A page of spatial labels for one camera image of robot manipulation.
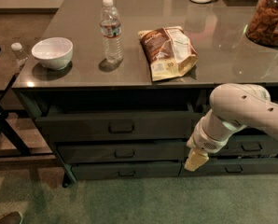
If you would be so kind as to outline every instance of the shoe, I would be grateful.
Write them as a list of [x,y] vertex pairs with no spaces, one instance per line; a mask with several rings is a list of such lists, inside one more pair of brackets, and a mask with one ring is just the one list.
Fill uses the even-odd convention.
[[23,217],[20,212],[6,213],[0,217],[0,224],[21,224]]

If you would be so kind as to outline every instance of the glass jar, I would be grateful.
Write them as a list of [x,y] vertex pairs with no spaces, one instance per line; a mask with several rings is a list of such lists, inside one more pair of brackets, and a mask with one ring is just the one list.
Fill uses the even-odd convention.
[[278,47],[278,0],[258,0],[245,34],[260,45]]

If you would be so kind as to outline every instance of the floor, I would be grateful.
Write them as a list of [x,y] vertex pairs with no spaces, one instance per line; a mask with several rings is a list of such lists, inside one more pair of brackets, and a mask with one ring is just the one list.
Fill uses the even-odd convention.
[[[0,15],[0,90],[18,71],[10,44],[19,40],[30,53],[52,17]],[[47,147],[30,119],[13,113],[7,121],[27,146]],[[0,151],[11,149],[0,134]],[[53,156],[0,157],[0,215],[18,210],[30,224],[278,224],[278,175],[79,181],[67,189],[62,181]]]

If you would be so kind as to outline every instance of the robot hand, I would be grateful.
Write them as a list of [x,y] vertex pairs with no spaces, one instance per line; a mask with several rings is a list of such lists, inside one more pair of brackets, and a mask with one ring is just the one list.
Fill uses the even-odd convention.
[[195,171],[217,153],[229,138],[247,126],[278,140],[278,104],[258,85],[224,84],[210,95],[210,111],[202,117],[187,142],[191,148],[185,168]]

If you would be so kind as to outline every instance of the white bowl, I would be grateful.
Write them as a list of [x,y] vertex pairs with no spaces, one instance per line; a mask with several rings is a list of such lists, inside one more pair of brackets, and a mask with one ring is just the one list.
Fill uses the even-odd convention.
[[73,43],[63,37],[52,37],[36,43],[31,52],[43,66],[61,70],[72,60]]

